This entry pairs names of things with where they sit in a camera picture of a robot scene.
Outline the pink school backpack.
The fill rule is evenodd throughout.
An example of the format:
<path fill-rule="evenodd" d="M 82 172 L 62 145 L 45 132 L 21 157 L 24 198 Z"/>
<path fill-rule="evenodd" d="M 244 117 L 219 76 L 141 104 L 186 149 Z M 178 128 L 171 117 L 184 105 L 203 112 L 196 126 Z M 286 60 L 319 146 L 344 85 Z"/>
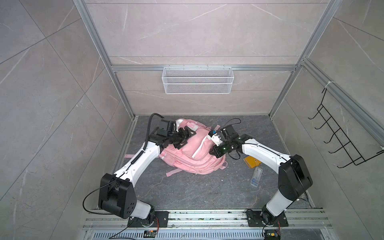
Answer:
<path fill-rule="evenodd" d="M 174 167 L 175 170 L 167 173 L 167 176 L 171 176 L 178 172 L 187 172 L 197 175 L 207 175 L 217 170 L 223 170 L 228 166 L 226 157 L 216 158 L 209 154 L 210 149 L 215 145 L 210 139 L 208 139 L 208 133 L 211 130 L 218 130 L 220 127 L 216 126 L 214 129 L 205 126 L 190 119 L 178 119 L 175 121 L 177 129 L 188 126 L 189 128 L 197 128 L 196 135 L 188 139 L 188 143 L 181 149 L 174 148 L 173 145 L 169 145 L 165 148 L 157 157 L 165 162 L 167 165 Z M 151 122 L 148 122 L 148 128 L 146 132 L 152 133 Z"/>

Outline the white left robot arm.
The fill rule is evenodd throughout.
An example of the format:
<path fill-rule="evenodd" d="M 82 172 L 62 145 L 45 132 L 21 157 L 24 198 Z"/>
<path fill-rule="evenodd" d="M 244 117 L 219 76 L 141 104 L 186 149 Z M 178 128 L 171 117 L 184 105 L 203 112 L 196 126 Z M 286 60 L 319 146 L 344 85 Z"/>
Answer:
<path fill-rule="evenodd" d="M 154 207 L 137 199 L 135 185 L 145 169 L 166 147 L 173 145 L 177 149 L 182 148 L 196 131 L 197 128 L 164 127 L 147 133 L 142 148 L 127 164 L 114 174 L 102 177 L 99 208 L 122 219 L 133 217 L 143 220 L 145 225 L 152 224 L 155 220 Z"/>

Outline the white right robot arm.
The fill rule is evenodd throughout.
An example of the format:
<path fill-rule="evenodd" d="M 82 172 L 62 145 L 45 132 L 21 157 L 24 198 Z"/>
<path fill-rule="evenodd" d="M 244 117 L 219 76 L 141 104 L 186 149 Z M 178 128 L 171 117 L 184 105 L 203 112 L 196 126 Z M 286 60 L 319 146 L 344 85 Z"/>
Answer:
<path fill-rule="evenodd" d="M 275 224 L 277 218 L 313 185 L 307 165 L 299 155 L 279 153 L 248 135 L 229 137 L 213 131 L 209 138 L 215 144 L 210 150 L 211 155 L 219 158 L 237 151 L 255 158 L 278 174 L 278 190 L 262 208 L 261 217 L 266 225 Z"/>

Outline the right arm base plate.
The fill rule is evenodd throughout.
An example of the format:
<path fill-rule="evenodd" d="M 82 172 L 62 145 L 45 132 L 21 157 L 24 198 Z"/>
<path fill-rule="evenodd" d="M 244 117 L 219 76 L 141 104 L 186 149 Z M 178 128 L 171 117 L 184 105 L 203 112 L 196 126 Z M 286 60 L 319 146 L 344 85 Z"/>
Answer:
<path fill-rule="evenodd" d="M 273 216 L 267 210 L 251 210 L 245 211 L 246 220 L 249 227 L 288 227 L 288 220 L 285 212 L 280 213 L 278 216 Z"/>

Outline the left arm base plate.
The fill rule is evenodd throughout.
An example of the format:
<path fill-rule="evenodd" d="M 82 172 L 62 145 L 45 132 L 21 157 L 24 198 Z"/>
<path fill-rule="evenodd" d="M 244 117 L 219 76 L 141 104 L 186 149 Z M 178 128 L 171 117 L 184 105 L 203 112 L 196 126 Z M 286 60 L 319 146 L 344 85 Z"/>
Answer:
<path fill-rule="evenodd" d="M 146 219 L 130 218 L 128 222 L 129 228 L 165 228 L 168 226 L 170 212 L 155 211 L 151 212 Z"/>

